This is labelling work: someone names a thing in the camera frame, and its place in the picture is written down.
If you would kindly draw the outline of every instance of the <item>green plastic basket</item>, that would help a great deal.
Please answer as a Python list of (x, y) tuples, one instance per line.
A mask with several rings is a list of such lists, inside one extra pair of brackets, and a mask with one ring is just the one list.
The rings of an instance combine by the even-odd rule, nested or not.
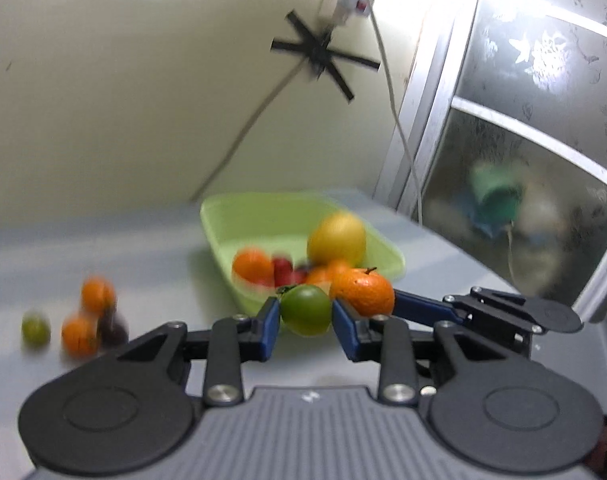
[[(243, 311), (254, 316), (270, 291), (240, 286), (232, 279), (232, 260), (238, 250), (259, 247), (268, 254), (289, 254), (293, 261), (306, 258), (308, 236), (328, 215), (340, 211), (339, 204), (312, 192), (229, 193), (209, 197), (201, 206), (205, 237), (225, 280)], [(364, 267), (395, 280), (403, 275), (403, 254), (376, 229), (365, 223)]]

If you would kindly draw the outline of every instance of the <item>white table surface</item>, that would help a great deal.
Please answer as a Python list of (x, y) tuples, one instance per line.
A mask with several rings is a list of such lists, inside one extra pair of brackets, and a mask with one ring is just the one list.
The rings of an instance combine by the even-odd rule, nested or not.
[[(388, 237), (405, 255), (406, 274), (395, 286), (441, 298), (471, 286), (512, 290), (486, 267), (438, 235), (354, 190), (327, 195), (343, 203)], [(198, 209), (183, 206), (115, 218), (88, 219), (0, 232), (0, 480), (32, 470), (16, 430), (24, 399), (75, 364), (61, 352), (59, 329), (78, 307), (88, 274), (115, 284), (118, 307), (135, 337), (172, 319), (190, 330), (208, 328), (237, 311), (203, 235)], [(44, 312), (52, 343), (40, 354), (22, 350), (20, 326), (27, 310)], [(305, 339), (280, 336), (266, 364), (244, 365), (246, 392), (258, 384), (375, 387), (378, 365), (346, 360), (333, 333)], [(196, 362), (187, 386), (199, 394), (203, 364)]]

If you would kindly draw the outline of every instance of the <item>orange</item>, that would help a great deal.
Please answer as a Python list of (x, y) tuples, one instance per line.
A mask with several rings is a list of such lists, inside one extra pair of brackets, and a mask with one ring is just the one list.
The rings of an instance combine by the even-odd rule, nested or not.
[(394, 309), (392, 283), (373, 269), (350, 269), (332, 280), (330, 299), (339, 298), (350, 303), (365, 317), (375, 314), (389, 316)]
[(250, 283), (274, 281), (274, 264), (261, 249), (248, 247), (240, 250), (232, 262), (232, 272)]
[(328, 275), (330, 280), (334, 280), (335, 276), (340, 275), (346, 270), (352, 269), (352, 265), (347, 260), (332, 260), (328, 264)]
[(91, 276), (81, 287), (81, 305), (92, 314), (101, 314), (107, 308), (116, 306), (114, 287), (105, 278)]
[(68, 318), (61, 328), (61, 343), (73, 357), (88, 357), (98, 349), (96, 323), (88, 317)]
[(326, 267), (315, 267), (309, 273), (305, 279), (306, 285), (317, 285), (318, 288), (323, 290), (326, 294), (330, 290), (330, 282), (332, 277)]

